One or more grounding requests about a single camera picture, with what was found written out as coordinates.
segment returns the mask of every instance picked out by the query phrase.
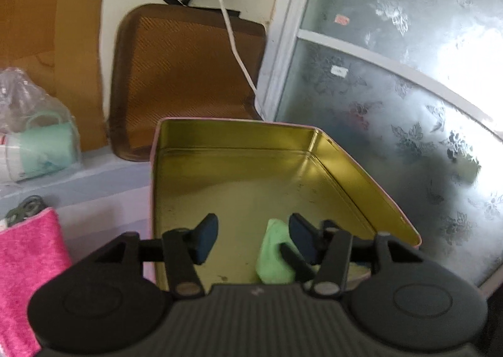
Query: metal tin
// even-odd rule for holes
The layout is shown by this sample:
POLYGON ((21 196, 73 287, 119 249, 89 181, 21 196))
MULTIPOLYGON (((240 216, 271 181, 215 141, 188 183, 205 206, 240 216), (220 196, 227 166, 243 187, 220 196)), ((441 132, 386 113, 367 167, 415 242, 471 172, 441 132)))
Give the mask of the metal tin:
MULTIPOLYGON (((218 240, 197 272, 218 282, 257 282, 255 264, 270 218, 301 213, 335 220, 364 239, 389 231, 412 246, 421 237, 379 185, 315 127, 248 120, 170 118, 152 148, 152 234, 193 228, 208 213, 218 240)), ((163 268, 157 282, 167 288, 163 268)))

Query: mint green mug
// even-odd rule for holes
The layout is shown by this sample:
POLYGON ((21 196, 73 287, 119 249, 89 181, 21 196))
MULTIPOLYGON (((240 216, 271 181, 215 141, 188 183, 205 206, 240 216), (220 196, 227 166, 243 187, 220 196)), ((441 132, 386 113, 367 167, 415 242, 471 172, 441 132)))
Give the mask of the mint green mug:
POLYGON ((63 119, 55 111, 40 111, 31 116, 26 122, 26 130, 17 134, 23 178, 59 171, 75 163, 76 135, 74 124, 70 121, 63 123, 63 119), (54 117, 58 123, 32 127, 33 121, 42 116, 54 117))

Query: pink towel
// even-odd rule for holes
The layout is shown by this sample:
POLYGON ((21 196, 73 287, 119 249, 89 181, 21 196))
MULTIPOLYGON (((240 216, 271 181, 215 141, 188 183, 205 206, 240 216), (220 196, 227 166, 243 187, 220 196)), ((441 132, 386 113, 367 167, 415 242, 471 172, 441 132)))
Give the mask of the pink towel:
POLYGON ((32 294, 71 265, 53 208, 0 233, 0 351, 32 357, 40 346, 28 323, 32 294))

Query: clear plastic bag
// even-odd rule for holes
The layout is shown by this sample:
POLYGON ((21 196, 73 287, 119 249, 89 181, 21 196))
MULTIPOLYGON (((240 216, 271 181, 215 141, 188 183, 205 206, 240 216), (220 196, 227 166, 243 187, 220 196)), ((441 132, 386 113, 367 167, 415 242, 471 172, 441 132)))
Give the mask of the clear plastic bag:
POLYGON ((23 70, 0 70, 0 186, 79 165, 79 132, 70 111, 23 70))

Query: green sponge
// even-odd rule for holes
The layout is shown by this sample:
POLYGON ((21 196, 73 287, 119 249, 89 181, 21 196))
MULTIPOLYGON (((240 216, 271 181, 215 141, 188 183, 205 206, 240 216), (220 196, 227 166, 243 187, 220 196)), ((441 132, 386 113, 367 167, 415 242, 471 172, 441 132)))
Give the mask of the green sponge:
POLYGON ((270 219, 267 223, 266 234, 263 237, 256 266, 257 275, 263 283, 291 283, 295 279, 295 272, 281 257, 279 250, 281 243, 288 244, 296 253, 299 253, 290 239, 288 225, 282 220, 270 219))

